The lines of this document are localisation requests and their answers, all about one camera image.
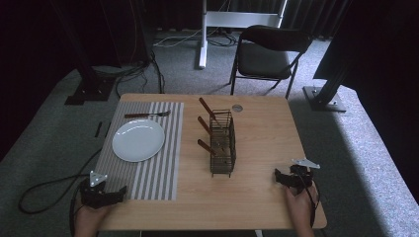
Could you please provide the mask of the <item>person's right hand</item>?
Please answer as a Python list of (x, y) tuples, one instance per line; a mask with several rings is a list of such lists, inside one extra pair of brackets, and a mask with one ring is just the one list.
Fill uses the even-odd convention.
[(296, 195), (294, 190), (283, 186), (285, 200), (288, 207), (290, 220), (298, 237), (314, 237), (311, 227), (312, 202), (318, 200), (318, 193), (315, 186), (308, 188), (308, 191)]

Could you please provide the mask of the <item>black metal stand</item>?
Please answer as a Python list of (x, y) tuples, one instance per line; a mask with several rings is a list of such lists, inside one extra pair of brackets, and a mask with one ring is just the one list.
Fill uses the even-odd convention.
[(304, 86), (302, 88), (313, 111), (337, 113), (345, 113), (347, 111), (337, 94), (340, 85), (346, 78), (347, 72), (348, 67), (343, 66), (322, 87)]
[(85, 102), (105, 102), (109, 99), (116, 78), (101, 78), (91, 67), (89, 58), (80, 42), (71, 18), (66, 11), (62, 0), (48, 0), (55, 13), (60, 27), (58, 31), (63, 45), (68, 49), (71, 59), (81, 76), (74, 94), (68, 96), (65, 105), (81, 106)]

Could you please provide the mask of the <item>black folding chair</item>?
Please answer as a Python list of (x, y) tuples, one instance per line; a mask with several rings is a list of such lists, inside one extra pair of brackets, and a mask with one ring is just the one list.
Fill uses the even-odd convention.
[(248, 27), (237, 44), (228, 82), (230, 94), (234, 94), (237, 78), (275, 81), (272, 89), (289, 79), (288, 98), (299, 60), (311, 43), (312, 35), (303, 31), (261, 25)]

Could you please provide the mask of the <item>person's left hand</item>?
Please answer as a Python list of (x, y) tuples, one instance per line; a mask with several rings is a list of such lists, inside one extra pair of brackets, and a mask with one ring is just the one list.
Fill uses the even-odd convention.
[(93, 208), (83, 205), (80, 200), (76, 202), (74, 217), (74, 237), (96, 237), (103, 220), (113, 210), (112, 205)]

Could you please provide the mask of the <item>white desk frame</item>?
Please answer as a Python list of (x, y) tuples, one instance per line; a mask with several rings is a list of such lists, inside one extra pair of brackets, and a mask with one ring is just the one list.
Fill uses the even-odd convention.
[(282, 25), (289, 0), (283, 0), (279, 11), (272, 13), (221, 12), (209, 11), (208, 0), (202, 0), (202, 36), (199, 57), (199, 68), (207, 66), (208, 28), (245, 29), (253, 25), (263, 25), (279, 28)]

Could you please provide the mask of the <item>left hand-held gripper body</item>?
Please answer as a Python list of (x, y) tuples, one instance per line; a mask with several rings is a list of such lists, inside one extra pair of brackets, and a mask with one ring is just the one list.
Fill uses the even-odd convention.
[(112, 197), (105, 193), (107, 175), (91, 171), (80, 185), (81, 201), (84, 205), (98, 209), (112, 204)]

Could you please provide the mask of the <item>white round plate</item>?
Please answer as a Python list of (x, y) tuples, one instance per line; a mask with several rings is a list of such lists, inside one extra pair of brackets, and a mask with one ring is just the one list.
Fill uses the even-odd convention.
[(142, 162), (156, 155), (165, 141), (162, 126), (149, 119), (136, 119), (122, 125), (114, 134), (114, 153), (127, 162)]

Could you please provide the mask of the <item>wooden-handled fork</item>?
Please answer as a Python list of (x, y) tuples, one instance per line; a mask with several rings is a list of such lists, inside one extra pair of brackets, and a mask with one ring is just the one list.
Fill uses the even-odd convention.
[(171, 111), (158, 112), (158, 113), (137, 113), (137, 114), (126, 114), (124, 115), (125, 119), (134, 119), (134, 118), (146, 118), (146, 117), (167, 117), (171, 114)]

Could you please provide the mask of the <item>wooden-handled cutlery piece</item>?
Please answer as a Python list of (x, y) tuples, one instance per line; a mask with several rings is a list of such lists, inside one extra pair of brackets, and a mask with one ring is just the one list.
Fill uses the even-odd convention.
[(203, 142), (201, 139), (198, 139), (197, 142), (201, 147), (203, 147), (204, 150), (209, 152), (211, 155), (213, 155), (213, 156), (217, 155), (217, 153), (209, 145), (207, 145), (205, 142)]
[(206, 103), (206, 101), (202, 98), (199, 97), (199, 102), (201, 103), (201, 105), (205, 108), (205, 110), (207, 111), (207, 113), (209, 114), (209, 118), (210, 118), (210, 122), (216, 124), (218, 127), (221, 127), (221, 124), (218, 122), (218, 120), (216, 119), (215, 114), (213, 113), (213, 111), (210, 109), (209, 105)]
[(204, 121), (202, 117), (198, 117), (198, 122), (205, 129), (205, 131), (209, 134), (209, 136), (212, 136), (212, 131), (210, 127), (207, 125), (207, 123)]

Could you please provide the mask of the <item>grey striped placemat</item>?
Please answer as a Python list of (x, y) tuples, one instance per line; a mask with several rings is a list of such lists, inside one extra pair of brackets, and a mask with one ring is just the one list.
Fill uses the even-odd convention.
[[(167, 117), (124, 118), (126, 114), (171, 111)], [(108, 176), (107, 190), (127, 186), (128, 199), (174, 200), (177, 194), (184, 105), (179, 102), (120, 102), (111, 122), (95, 171)], [(149, 119), (165, 133), (160, 151), (142, 162), (127, 162), (113, 151), (116, 131), (127, 122)]]

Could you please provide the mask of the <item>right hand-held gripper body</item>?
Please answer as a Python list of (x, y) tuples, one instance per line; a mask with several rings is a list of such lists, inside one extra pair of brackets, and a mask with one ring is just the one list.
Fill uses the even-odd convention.
[(313, 182), (314, 169), (319, 169), (320, 165), (310, 161), (307, 158), (293, 159), (293, 164), (290, 166), (291, 180), (290, 188), (295, 188), (296, 192), (300, 194), (304, 189), (310, 187)]

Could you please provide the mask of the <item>dark curtain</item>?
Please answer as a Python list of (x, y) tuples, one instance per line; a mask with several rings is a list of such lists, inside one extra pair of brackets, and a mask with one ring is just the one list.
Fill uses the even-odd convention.
[(352, 0), (315, 76), (356, 91), (419, 202), (419, 0)]

